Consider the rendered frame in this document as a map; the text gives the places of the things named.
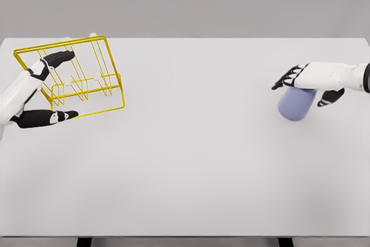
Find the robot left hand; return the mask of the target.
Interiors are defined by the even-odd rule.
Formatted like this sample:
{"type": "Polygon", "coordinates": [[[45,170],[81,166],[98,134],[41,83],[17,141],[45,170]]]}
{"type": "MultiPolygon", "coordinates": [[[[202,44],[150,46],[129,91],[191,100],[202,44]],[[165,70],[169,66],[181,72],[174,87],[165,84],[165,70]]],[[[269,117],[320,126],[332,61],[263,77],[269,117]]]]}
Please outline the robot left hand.
{"type": "Polygon", "coordinates": [[[55,125],[77,117],[79,114],[74,110],[63,112],[24,109],[28,101],[41,89],[50,71],[74,57],[73,51],[49,54],[16,77],[0,94],[0,131],[11,123],[16,123],[20,128],[35,128],[55,125]]]}

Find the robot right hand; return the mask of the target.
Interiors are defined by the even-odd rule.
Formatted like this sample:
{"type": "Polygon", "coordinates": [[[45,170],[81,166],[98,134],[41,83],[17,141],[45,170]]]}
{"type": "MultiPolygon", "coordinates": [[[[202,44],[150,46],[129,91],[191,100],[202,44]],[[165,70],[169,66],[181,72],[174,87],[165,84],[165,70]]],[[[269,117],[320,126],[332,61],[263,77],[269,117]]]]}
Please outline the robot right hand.
{"type": "Polygon", "coordinates": [[[289,69],[272,86],[276,90],[283,86],[295,87],[304,90],[324,91],[318,107],[333,104],[345,93],[349,85],[344,75],[348,65],[332,62],[311,62],[300,64],[289,69]]]}

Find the blue cup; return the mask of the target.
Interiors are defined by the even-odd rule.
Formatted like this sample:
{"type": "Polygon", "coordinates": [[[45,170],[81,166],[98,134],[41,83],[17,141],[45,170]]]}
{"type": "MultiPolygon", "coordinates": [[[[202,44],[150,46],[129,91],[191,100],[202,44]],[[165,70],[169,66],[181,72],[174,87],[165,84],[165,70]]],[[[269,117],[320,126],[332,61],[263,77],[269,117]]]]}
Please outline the blue cup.
{"type": "Polygon", "coordinates": [[[288,120],[300,121],[308,114],[316,94],[317,90],[289,87],[279,100],[278,111],[288,120]]]}

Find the yellow wire cup holder rack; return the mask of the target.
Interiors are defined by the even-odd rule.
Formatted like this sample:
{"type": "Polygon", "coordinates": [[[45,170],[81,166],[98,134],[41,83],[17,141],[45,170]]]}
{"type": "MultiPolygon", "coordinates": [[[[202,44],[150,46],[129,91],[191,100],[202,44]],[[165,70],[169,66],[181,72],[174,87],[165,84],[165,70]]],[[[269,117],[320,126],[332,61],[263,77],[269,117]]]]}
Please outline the yellow wire cup holder rack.
{"type": "Polygon", "coordinates": [[[48,54],[66,50],[75,57],[51,68],[41,86],[51,110],[76,110],[83,117],[125,107],[121,75],[104,35],[28,46],[14,50],[13,55],[27,69],[48,54]]]}

